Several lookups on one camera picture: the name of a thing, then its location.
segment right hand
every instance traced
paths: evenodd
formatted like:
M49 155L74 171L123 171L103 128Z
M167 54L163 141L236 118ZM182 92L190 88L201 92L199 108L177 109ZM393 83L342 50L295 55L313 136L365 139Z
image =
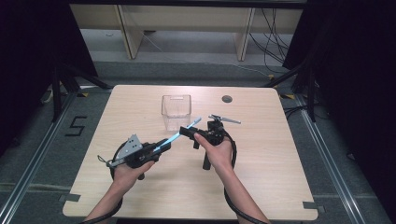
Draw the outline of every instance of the right hand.
M145 173L155 164L154 161L149 161L138 168L131 168L127 164L123 163L116 167L114 172L114 180L112 186L117 191L126 193L136 182L137 178Z
M228 137L224 137L223 142L218 146L213 146L198 133L195 133L194 137L195 140L205 148L207 157L217 173L233 169L231 166L233 149Z

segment electrical cable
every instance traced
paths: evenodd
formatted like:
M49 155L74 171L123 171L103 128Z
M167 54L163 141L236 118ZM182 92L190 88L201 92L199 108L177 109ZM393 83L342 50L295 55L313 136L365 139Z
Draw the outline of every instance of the electrical cable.
M117 149L116 153L114 154L113 160L112 160L113 162L116 160L117 155L119 154L119 152L120 152L120 150L123 148L123 146L125 146L125 144L126 144L126 142L124 142L124 143ZM98 158L99 158L99 161L105 162L101 157L98 156ZM114 172L115 172L115 170L114 170L114 168L111 168L111 167L109 167L109 169L110 169L111 178L114 179ZM96 218L93 218L93 219L90 219L90 220L82 221L82 222L80 222L79 224L94 224L94 223L98 223L98 222L100 222L100 221L104 221L104 220L106 220L106 219L108 219L108 218L114 216L117 212L119 212L119 210L120 210L121 207L122 207L122 198L121 198L121 200L117 203L117 206L116 206L112 211L110 211L110 212L108 212L107 214L104 214L104 215L102 215L102 216L100 216L100 217L96 217Z
M286 57L286 53L285 53L284 49L289 49L289 46L282 40L282 38L279 36L279 34L278 34L277 31L276 31L276 8L273 8L273 21L272 21L272 25L271 25L271 23L269 22L267 16L265 15L265 12L264 12L263 8L261 8L261 10L262 10L262 15L263 15L264 18L265 18L265 22L267 23L268 28L269 28L269 30L270 30L270 35L267 36L266 34L264 34L264 36L267 38L267 43L266 43L266 45L265 45L265 48L264 48L263 46L260 46L260 49L261 49L261 50L262 50L262 49L265 49L264 53L269 54L271 57L273 57L273 58L276 59L277 61L283 63L284 60L285 60L285 57ZM278 51L279 51L280 58L277 57L277 56L274 57L275 54L272 53L272 52L269 53L270 51L269 51L267 48L268 48L270 42L276 44L276 46L277 46L277 48L278 48Z
M283 61L282 61L281 58L277 57L273 52L271 52L270 50L268 50L268 49L266 49L265 47L263 47L263 46L259 43L259 41L257 41L257 40L253 37L252 34L249 34L249 35L250 35L251 39L253 40L253 42L256 44L256 46L257 46L261 51L263 51L264 53L269 54L271 57L273 57L273 58L274 58L275 60L277 60L278 62L283 63Z
M293 113L295 113L296 111L299 111L299 110L304 110L304 109L308 109L308 105L299 105L299 106L295 106L295 107L284 108L283 110L285 110L286 119L289 119ZM320 119L330 119L330 118L324 118L316 113L314 113L314 114L315 114L315 116L317 116Z
M233 156L232 156L232 160L231 160L231 166L234 168L235 167L235 161L236 161L236 143L235 141L231 138L231 136L225 131L224 131L224 135L226 137L228 137L230 139L231 142L231 146L233 148ZM255 223L255 224L267 224L266 222L263 222L261 220L258 220L255 217L251 217L247 214L245 214L244 212L242 212L241 210L239 210L231 201L230 197L228 196L227 190L224 188L224 197L225 197L225 201L227 202L227 204L230 206L230 208L240 217L244 218L245 220L251 222L251 223Z

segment wrist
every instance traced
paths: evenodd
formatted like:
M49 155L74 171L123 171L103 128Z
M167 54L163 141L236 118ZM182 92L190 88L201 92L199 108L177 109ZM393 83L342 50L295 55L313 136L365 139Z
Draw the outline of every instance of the wrist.
M109 191L110 191L111 194L113 194L115 196L119 196L120 195L122 197L126 192L128 192L132 188L133 185L134 184L129 185L129 186L125 186L122 183L114 181L111 184L111 186L109 188Z
M220 179L231 177L235 175L235 171L233 170L232 166L225 166L220 168L215 168L216 173L220 177Z

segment blue light stick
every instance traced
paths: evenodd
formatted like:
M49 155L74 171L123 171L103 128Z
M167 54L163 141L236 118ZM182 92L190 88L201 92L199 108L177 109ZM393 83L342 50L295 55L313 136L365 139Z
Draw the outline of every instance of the blue light stick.
M187 129L189 129L190 127L192 127L195 124L199 123L199 121L201 121L201 119L202 119L201 117L196 118L189 126L187 126ZM175 133L175 135L173 135L172 137L168 138L168 140L166 140L160 146L154 148L153 152L156 152L156 151L160 150L162 146L175 141L179 137L180 137L180 133L179 132Z

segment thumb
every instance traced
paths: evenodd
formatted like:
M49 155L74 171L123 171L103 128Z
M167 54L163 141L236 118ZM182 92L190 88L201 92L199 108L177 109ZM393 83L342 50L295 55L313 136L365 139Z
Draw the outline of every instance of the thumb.
M151 168L151 166L153 166L155 164L154 161L148 161L145 164L143 164L141 167L139 167L141 169L142 174L145 173L147 170L149 170L149 168Z
M210 144L203 136L201 136L198 133L194 134L194 138L195 140L202 146L204 147L206 150L210 147L212 147L212 144Z

